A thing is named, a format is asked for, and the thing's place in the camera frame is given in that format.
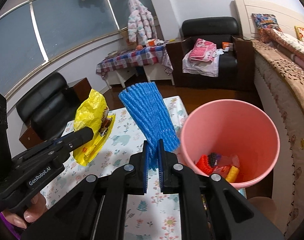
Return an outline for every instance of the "black sofa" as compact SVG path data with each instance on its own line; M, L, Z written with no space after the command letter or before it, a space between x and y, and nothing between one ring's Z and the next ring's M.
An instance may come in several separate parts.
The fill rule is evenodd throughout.
M60 73L53 72L17 102L17 112L26 128L20 135L23 145L30 148L62 135L67 122L74 120L76 110L90 93L91 87L85 80L85 88L81 87L86 91L81 99Z
M250 41L241 38L236 19L210 17L185 20L182 33L183 38L166 45L176 86L247 91L254 89L253 46ZM182 59L194 47L198 38L215 43L218 49L222 48L222 42L233 43L233 51L220 55L218 77L182 72Z

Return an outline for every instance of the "purple strap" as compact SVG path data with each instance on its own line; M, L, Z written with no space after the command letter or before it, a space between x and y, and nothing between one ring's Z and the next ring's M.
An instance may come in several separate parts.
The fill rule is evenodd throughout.
M10 232L18 239L20 240L21 236L15 231L14 226L10 224L5 217L0 213L0 218L3 221L3 223L6 225L6 227L10 230Z

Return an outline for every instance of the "human hand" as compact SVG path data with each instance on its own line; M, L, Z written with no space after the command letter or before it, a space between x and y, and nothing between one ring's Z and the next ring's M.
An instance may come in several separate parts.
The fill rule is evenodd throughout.
M23 214L25 220L17 214L11 213L8 209L4 210L2 214L12 225L26 229L26 222L33 223L48 210L46 207L46 199L40 192L31 199L31 203L31 207Z

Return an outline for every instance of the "colorful pillow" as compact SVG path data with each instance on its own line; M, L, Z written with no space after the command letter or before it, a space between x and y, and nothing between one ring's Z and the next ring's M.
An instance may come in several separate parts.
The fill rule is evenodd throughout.
M257 29L260 33L260 41L264 43L268 43L271 41L270 37L265 33L264 29L276 29L278 31L282 31L279 27L276 17L273 14L256 14L252 13L252 17L255 20Z
M264 32L269 35L269 37L277 41L280 45L294 53L297 57L304 61L304 42L295 39L290 35L284 35L283 32L276 29L265 29Z
M304 41L304 28L295 26L295 31L296 31L297 39L299 39L300 41Z

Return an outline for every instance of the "chair cushion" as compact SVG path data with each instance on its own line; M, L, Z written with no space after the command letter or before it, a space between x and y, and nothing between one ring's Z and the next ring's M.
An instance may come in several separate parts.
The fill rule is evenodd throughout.
M183 36L239 34L239 25L233 17L208 17L185 20L182 23Z
M76 110L79 106L68 106L55 115L47 125L43 127L43 140L51 140L61 137L67 122L75 119Z
M236 78L237 60L232 52L225 52L220 55L220 60L218 61L218 76L221 78Z
M59 137L75 117L80 101L71 103L62 92L48 99L31 116L31 126L42 140Z
M57 72L41 80L16 103L22 121L26 122L45 101L65 87L67 87L66 80Z

